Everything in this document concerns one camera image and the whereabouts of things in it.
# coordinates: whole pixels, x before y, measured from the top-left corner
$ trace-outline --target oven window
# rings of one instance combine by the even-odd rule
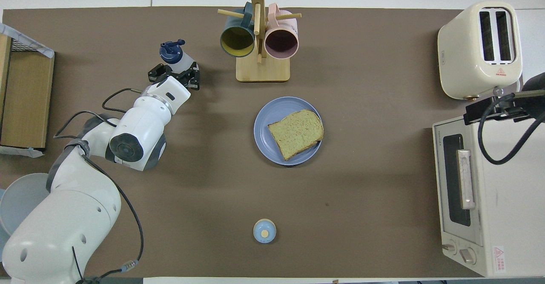
[[[456,150],[464,148],[461,134],[443,137],[443,152],[445,153],[446,189],[448,193],[448,212],[450,220],[464,226],[471,225],[469,210],[462,209],[460,194],[460,179]]]

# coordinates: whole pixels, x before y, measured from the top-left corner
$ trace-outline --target toaster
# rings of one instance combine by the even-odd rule
[[[518,23],[508,3],[471,5],[439,30],[437,45],[441,86],[451,98],[474,100],[522,74]]]

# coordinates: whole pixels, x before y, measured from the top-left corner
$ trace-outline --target blue bottle cap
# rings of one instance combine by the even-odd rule
[[[262,244],[268,244],[276,237],[276,226],[269,219],[261,219],[253,226],[253,237]]]
[[[177,63],[184,55],[184,52],[180,47],[182,45],[185,45],[185,41],[182,39],[178,39],[176,42],[164,42],[159,48],[159,55],[165,61],[165,63]]]

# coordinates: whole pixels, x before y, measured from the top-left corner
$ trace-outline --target pink mug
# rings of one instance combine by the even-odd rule
[[[277,20],[277,16],[292,14],[278,9],[276,3],[269,5],[267,28],[265,30],[265,50],[267,54],[278,59],[290,58],[299,49],[297,20]]]

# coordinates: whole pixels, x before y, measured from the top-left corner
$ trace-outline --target white toaster oven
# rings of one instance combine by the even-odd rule
[[[513,148],[533,119],[485,122],[492,158]],[[490,278],[545,276],[545,125],[506,164],[490,164],[478,123],[433,125],[444,255]]]

